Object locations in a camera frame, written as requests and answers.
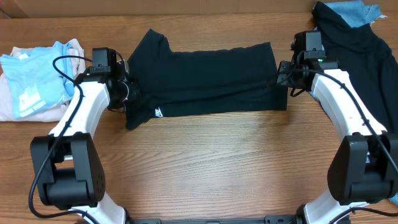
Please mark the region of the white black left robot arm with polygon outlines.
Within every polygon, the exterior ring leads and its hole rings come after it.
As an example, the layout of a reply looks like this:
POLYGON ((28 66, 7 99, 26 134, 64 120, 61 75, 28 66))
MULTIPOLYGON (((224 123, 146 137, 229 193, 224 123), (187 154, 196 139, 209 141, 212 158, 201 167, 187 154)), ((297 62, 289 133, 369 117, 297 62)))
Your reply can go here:
POLYGON ((121 54, 94 48, 92 63, 76 78, 74 96, 59 123, 33 138, 35 178, 28 206, 38 218, 76 214, 87 223, 132 223, 129 212, 106 193, 106 178, 93 137, 104 110, 124 107, 131 96, 121 54))

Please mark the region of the black t-shirt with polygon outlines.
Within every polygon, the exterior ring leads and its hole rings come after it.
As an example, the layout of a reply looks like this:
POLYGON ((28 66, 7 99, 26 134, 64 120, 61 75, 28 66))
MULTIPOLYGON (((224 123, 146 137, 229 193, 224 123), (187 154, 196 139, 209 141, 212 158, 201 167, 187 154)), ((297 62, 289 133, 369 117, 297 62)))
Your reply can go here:
POLYGON ((270 43, 230 50, 174 52, 150 29, 128 59, 132 95, 126 128, 152 118, 232 111, 286 110, 270 43))

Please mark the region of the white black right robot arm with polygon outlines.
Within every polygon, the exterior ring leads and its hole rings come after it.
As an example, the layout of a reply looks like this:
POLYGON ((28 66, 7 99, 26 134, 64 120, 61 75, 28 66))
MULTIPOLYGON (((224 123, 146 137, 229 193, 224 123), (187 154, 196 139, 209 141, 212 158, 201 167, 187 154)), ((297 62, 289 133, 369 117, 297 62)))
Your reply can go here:
POLYGON ((341 140, 327 172, 328 188, 295 215, 267 216, 266 223, 349 223, 349 215, 397 193, 397 135, 387 132, 355 92, 349 73, 330 60, 319 31, 295 34, 291 61, 279 65, 276 84, 295 97, 310 91, 341 140))

